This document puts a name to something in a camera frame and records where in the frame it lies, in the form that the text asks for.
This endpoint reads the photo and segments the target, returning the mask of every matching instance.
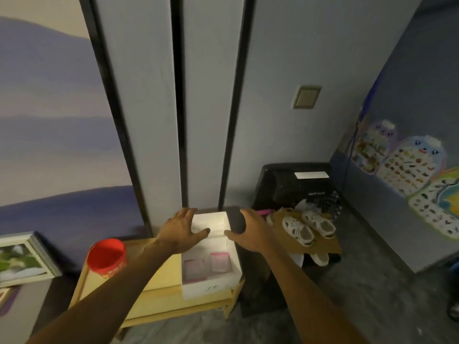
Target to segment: light switch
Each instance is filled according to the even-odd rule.
[[[313,109],[321,89],[321,86],[300,86],[292,109]]]

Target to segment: gray floor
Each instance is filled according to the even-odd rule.
[[[347,210],[336,223],[342,261],[324,269],[317,283],[370,343],[458,343],[459,324],[445,309],[448,272],[413,275]],[[124,344],[300,343],[287,310],[228,321],[220,310],[129,329]]]

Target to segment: red cup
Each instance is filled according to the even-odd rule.
[[[118,239],[101,240],[89,250],[86,263],[90,270],[108,279],[126,266],[126,247]]]

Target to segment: wall mural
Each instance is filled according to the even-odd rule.
[[[79,269],[146,232],[78,0],[21,1],[0,10],[0,234],[38,231]]]
[[[353,163],[406,197],[435,230],[459,239],[459,167],[444,170],[446,151],[432,136],[396,138],[396,126],[389,121],[365,127],[353,149]]]

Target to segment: black stripe on wall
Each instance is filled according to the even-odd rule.
[[[132,146],[129,140],[129,135],[124,121],[123,112],[121,110],[121,103],[119,100],[118,92],[113,78],[112,66],[107,54],[105,39],[103,36],[102,26],[100,24],[99,13],[95,0],[79,0],[81,9],[83,11],[84,21],[88,28],[89,38],[91,39],[92,48],[94,50],[97,64],[99,65],[100,75],[104,84],[107,100],[112,111],[113,120],[117,129],[118,138],[123,150],[124,159],[128,167],[129,175],[131,177],[132,185],[134,187],[135,196],[139,205],[142,219],[148,227],[150,221],[146,210],[145,200],[142,193],[139,175],[132,153]]]
[[[175,104],[179,139],[180,186],[182,207],[188,206],[188,171],[186,155],[185,77],[183,39],[183,0],[170,0],[172,19],[172,50],[174,55]]]
[[[242,24],[240,27],[239,49],[236,61],[236,73],[234,77],[233,97],[231,100],[230,118],[228,123],[228,135],[226,138],[225,156],[223,160],[222,181],[220,185],[219,211],[223,210],[226,196],[226,186],[230,173],[231,154],[233,152],[234,136],[236,132],[237,116],[239,112],[240,96],[244,83],[246,70],[247,53],[249,49],[250,34],[252,29],[253,14],[256,0],[245,0],[244,12],[242,13]]]

